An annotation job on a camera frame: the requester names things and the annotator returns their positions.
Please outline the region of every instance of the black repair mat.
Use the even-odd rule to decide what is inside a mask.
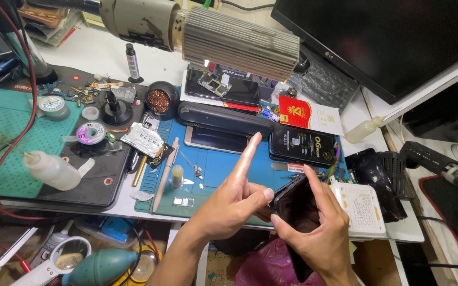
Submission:
[[[420,189],[448,222],[458,225],[458,186],[441,177],[428,177],[420,180]]]
[[[61,81],[61,84],[58,86],[58,88],[63,91],[70,90],[72,87],[82,87],[84,89],[88,82],[91,83],[94,81],[93,74],[87,72],[60,66],[54,66],[54,69],[58,74],[58,81]],[[116,79],[110,80],[111,82],[119,82]],[[125,87],[135,86],[137,89],[136,98],[142,101],[144,93],[148,87],[132,84],[126,81],[124,81],[124,83]],[[28,88],[28,90],[30,90],[29,80],[27,78],[21,79],[17,82],[10,83],[3,88],[19,91],[22,91],[23,88]],[[99,95],[97,97],[93,97],[93,99],[95,102],[91,104],[85,104],[85,107],[95,106],[100,108],[105,100],[105,92],[99,92]],[[129,127],[132,122],[137,122],[139,120],[141,114],[143,113],[143,107],[144,104],[132,106],[134,113],[132,120],[121,126],[106,124],[103,122],[100,116],[96,121],[102,122],[106,129],[124,130],[126,127]],[[75,135],[79,126],[85,122],[88,122],[88,120],[80,116],[79,120],[75,124],[72,134],[61,135]],[[111,133],[118,140],[125,134],[124,132]],[[60,156],[68,157],[69,163],[76,169],[79,169],[80,166],[82,166],[88,158],[95,160],[95,165],[81,179],[79,185],[72,190],[59,191],[44,184],[40,194],[34,199],[27,199],[27,202],[33,201],[37,203],[51,203],[54,205],[65,206],[84,205],[91,208],[109,208],[113,203],[116,202],[115,199],[117,197],[120,184],[124,179],[124,174],[126,173],[125,166],[131,147],[127,144],[123,144],[123,148],[116,152],[93,154],[88,153],[88,151],[79,153],[78,146],[78,142],[67,142]]]

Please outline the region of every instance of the hand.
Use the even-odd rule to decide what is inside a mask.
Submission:
[[[258,132],[231,174],[183,227],[194,229],[208,242],[232,237],[254,213],[263,220],[270,217],[271,210],[267,205],[274,197],[273,190],[249,183],[247,179],[250,163],[260,142],[261,133]]]
[[[357,285],[349,254],[349,217],[330,187],[321,183],[309,166],[304,165],[303,171],[314,193],[321,226],[304,234],[277,215],[271,215],[271,222],[278,236],[321,276],[326,285]]]

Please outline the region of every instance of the blue silicone repair mat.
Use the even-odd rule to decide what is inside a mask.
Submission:
[[[217,187],[226,179],[231,173],[232,169],[236,165],[240,155],[227,153],[222,151],[201,149],[191,146],[186,146],[185,141],[186,126],[181,125],[175,120],[162,121],[158,128],[158,133],[164,140],[172,145],[174,139],[178,137],[180,147],[179,151],[182,151],[188,160],[196,166],[202,168],[201,175],[203,180],[197,178],[194,174],[194,168],[188,165],[185,158],[178,153],[174,165],[180,165],[184,169],[183,178],[194,182],[194,184],[184,184],[183,187],[178,191],[173,191],[170,187],[169,182],[165,186],[160,205],[156,211],[156,214],[179,216],[179,217],[191,217],[195,211],[202,205],[206,199],[217,189]],[[290,176],[295,173],[285,171],[275,171],[271,168],[273,162],[268,155],[268,140],[265,138],[259,144],[256,154],[252,159],[252,164],[248,171],[249,182],[267,186],[273,190],[280,188],[287,184],[290,179],[280,179],[280,177]],[[152,169],[147,166],[144,173],[143,183],[141,185],[141,191],[147,193],[155,193],[160,181],[164,163],[160,165],[156,171],[152,172]],[[340,163],[340,168],[346,169],[346,163]],[[327,172],[327,169],[320,169],[323,172]],[[172,178],[172,173],[168,174],[169,179]],[[204,188],[200,189],[199,184],[202,183]],[[180,207],[172,205],[173,198],[193,198],[193,207]],[[137,200],[135,203],[135,210],[142,212],[150,212],[151,206],[153,205],[153,199],[143,202]],[[251,216],[247,221],[247,224],[253,225],[271,225],[264,223],[256,216]]]
[[[28,123],[32,108],[29,105],[29,93],[0,89],[0,147],[10,142],[22,132]],[[75,102],[66,102],[70,107],[70,116],[59,122],[45,118],[36,118],[33,127],[22,137],[17,148],[24,152],[35,150],[47,154],[59,155],[65,143],[61,137],[70,135],[79,119],[82,108]],[[22,164],[22,153],[13,149],[0,168],[0,196],[15,198],[35,198],[43,183],[31,176]]]

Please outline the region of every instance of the small glass vial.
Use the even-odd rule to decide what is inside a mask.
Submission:
[[[180,165],[173,167],[173,179],[170,182],[173,191],[181,189],[183,186],[183,168]]]

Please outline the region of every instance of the solder wire spool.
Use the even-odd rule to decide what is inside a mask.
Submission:
[[[88,150],[102,150],[109,140],[105,137],[105,126],[98,121],[89,121],[77,129],[77,141]]]
[[[39,101],[38,108],[51,121],[65,120],[70,116],[70,109],[60,96],[51,95],[42,98]]]

